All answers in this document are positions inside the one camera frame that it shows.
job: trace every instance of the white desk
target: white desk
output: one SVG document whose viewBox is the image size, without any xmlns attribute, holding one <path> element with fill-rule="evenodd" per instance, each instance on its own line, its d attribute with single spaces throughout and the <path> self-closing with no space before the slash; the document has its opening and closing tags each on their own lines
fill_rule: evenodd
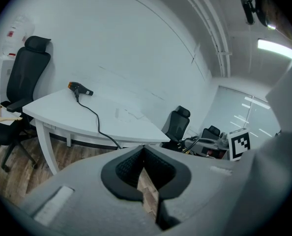
<svg viewBox="0 0 292 236">
<path fill-rule="evenodd" d="M 96 95 L 81 94 L 79 99 L 80 103 L 99 115 L 100 131 L 111 136 L 119 145 L 127 142 L 159 145 L 170 140 L 140 112 Z M 71 134 L 108 139 L 98 133 L 96 115 L 80 106 L 74 93 L 67 88 L 31 102 L 23 107 L 23 112 L 35 118 L 41 149 L 53 174 L 59 169 L 50 141 L 51 129 L 63 131 L 68 146 L 71 146 Z"/>
</svg>

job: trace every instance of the chair base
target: chair base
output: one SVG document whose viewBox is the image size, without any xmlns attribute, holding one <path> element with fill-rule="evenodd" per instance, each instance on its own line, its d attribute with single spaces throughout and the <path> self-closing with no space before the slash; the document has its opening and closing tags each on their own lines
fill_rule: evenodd
<svg viewBox="0 0 292 236">
<path fill-rule="evenodd" d="M 10 168 L 6 165 L 6 162 L 11 154 L 11 152 L 13 151 L 14 147 L 15 146 L 18 146 L 19 147 L 19 150 L 26 156 L 28 157 L 28 159 L 32 162 L 32 167 L 34 169 L 37 169 L 38 168 L 38 165 L 36 163 L 36 161 L 32 158 L 32 156 L 27 152 L 27 150 L 25 150 L 25 148 L 23 147 L 23 145 L 20 143 L 22 141 L 25 141 L 25 140 L 28 140 L 28 139 L 31 139 L 31 138 L 34 138 L 36 136 L 34 135 L 30 135 L 28 134 L 27 132 L 25 132 L 26 135 L 21 135 L 18 137 L 18 139 L 14 140 L 12 142 L 12 144 L 10 146 L 8 146 L 7 150 L 6 150 L 6 153 L 4 155 L 4 158 L 2 160 L 2 164 L 1 164 L 1 168 L 5 171 L 5 172 L 9 172 L 10 171 Z"/>
</svg>

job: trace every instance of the white pipe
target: white pipe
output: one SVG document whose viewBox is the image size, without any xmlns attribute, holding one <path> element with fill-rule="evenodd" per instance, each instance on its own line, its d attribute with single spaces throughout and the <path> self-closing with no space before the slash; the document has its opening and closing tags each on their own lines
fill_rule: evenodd
<svg viewBox="0 0 292 236">
<path fill-rule="evenodd" d="M 214 18 L 214 20 L 216 22 L 216 25 L 218 27 L 221 39 L 223 41 L 223 45 L 224 45 L 224 49 L 225 49 L 224 51 L 225 52 L 229 52 L 228 43 L 227 43 L 227 39 L 226 39 L 226 36 L 225 36 L 224 28 L 221 25 L 221 22 L 220 22 L 220 19 L 219 19 L 218 15 L 217 15 L 217 12 L 215 11 L 215 9 L 214 9 L 213 5 L 211 4 L 210 0 L 203 0 L 203 1 L 207 5 L 209 11 L 211 12 L 211 14 L 212 14 L 212 16 L 213 16 L 213 18 Z M 227 55 L 226 59 L 227 59 L 227 76 L 230 77 L 230 75 L 231 75 L 230 57 Z"/>
<path fill-rule="evenodd" d="M 200 3 L 199 0 L 193 0 L 193 1 L 199 7 L 202 7 L 202 4 Z M 203 14 L 205 13 L 205 15 L 202 15 L 202 13 L 197 9 L 197 5 L 196 4 L 193 4 L 191 0 L 188 0 L 188 2 L 195 9 L 196 13 L 201 18 L 201 20 L 203 21 L 205 27 L 207 28 L 208 33 L 211 36 L 212 42 L 213 42 L 214 47 L 216 49 L 216 52 L 221 52 L 221 50 L 219 49 L 221 45 L 220 45 L 219 39 L 217 37 L 215 27 L 213 26 L 213 24 L 210 23 L 209 18 L 207 16 L 205 10 L 201 10 Z M 218 61 L 219 61 L 219 65 L 220 65 L 221 76 L 224 77 L 224 75 L 225 75 L 225 67 L 224 67 L 224 60 L 223 60 L 223 56 L 222 55 L 218 55 Z"/>
</svg>

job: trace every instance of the wooden floor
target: wooden floor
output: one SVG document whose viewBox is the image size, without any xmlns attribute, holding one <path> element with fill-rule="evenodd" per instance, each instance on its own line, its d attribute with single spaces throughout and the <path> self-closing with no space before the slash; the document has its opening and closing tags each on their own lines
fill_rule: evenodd
<svg viewBox="0 0 292 236">
<path fill-rule="evenodd" d="M 66 143 L 51 139 L 53 151 L 60 170 L 78 160 L 108 153 L 110 150 L 89 148 L 80 145 L 67 147 Z M 44 159 L 38 138 L 22 142 L 25 149 L 38 163 L 38 169 L 31 167 L 31 162 L 14 148 L 6 165 L 10 172 L 6 173 L 0 167 L 0 195 L 7 198 L 13 204 L 18 205 L 26 194 L 35 187 L 52 177 L 52 173 Z M 0 165 L 6 151 L 6 146 L 0 146 Z M 138 189 L 144 195 L 144 208 L 146 212 L 155 218 L 157 212 L 158 192 L 154 188 L 145 170 L 142 171 Z"/>
</svg>

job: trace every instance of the paper on chair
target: paper on chair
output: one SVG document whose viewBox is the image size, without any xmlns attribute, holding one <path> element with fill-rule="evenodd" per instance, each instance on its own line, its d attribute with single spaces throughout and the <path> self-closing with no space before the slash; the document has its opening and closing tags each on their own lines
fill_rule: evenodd
<svg viewBox="0 0 292 236">
<path fill-rule="evenodd" d="M 19 112 L 11 113 L 11 112 L 7 111 L 5 108 L 0 109 L 0 117 L 1 118 L 17 118 L 17 117 L 20 117 L 20 115 L 21 115 L 21 113 L 19 113 Z M 13 122 L 14 122 L 14 120 L 5 120 L 5 121 L 1 121 L 0 123 L 10 126 Z"/>
</svg>

